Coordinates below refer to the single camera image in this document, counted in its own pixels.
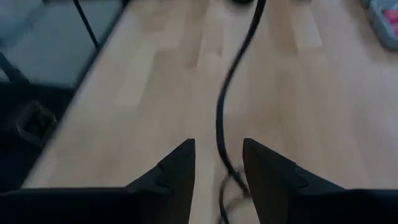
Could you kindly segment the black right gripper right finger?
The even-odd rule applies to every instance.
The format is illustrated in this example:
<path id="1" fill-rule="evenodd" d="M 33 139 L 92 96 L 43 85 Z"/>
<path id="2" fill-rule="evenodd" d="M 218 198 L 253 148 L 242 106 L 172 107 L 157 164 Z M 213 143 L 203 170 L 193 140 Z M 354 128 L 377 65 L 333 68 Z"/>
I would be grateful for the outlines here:
<path id="1" fill-rule="evenodd" d="M 243 161 L 260 224 L 288 224 L 297 197 L 344 191 L 251 138 L 243 141 Z"/>

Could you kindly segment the black square floor box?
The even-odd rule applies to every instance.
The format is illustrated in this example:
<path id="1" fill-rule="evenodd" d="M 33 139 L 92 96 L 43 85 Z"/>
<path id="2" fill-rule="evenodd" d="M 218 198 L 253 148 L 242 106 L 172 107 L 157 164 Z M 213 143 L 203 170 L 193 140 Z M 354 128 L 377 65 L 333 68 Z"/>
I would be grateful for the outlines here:
<path id="1" fill-rule="evenodd" d="M 4 122 L 4 130 L 36 146 L 43 146 L 55 129 L 55 114 L 39 101 L 20 105 Z"/>

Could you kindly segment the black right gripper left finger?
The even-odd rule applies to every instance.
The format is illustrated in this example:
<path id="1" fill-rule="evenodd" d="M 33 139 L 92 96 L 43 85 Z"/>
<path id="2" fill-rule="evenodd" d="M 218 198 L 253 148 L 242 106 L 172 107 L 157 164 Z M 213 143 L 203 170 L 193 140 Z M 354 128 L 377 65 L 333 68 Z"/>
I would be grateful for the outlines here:
<path id="1" fill-rule="evenodd" d="M 195 185 L 195 140 L 186 139 L 126 186 L 131 224 L 188 224 Z"/>

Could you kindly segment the black floor mat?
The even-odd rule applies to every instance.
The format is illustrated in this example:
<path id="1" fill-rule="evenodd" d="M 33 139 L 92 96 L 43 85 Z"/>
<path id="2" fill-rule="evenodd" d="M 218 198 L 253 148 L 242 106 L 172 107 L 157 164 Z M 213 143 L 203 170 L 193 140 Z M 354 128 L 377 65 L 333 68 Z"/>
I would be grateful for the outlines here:
<path id="1" fill-rule="evenodd" d="M 59 86 L 0 83 L 0 192 L 22 186 L 47 142 L 36 146 L 6 132 L 4 122 L 9 115 L 20 105 L 35 100 L 52 111 L 59 122 L 74 93 L 71 88 Z"/>

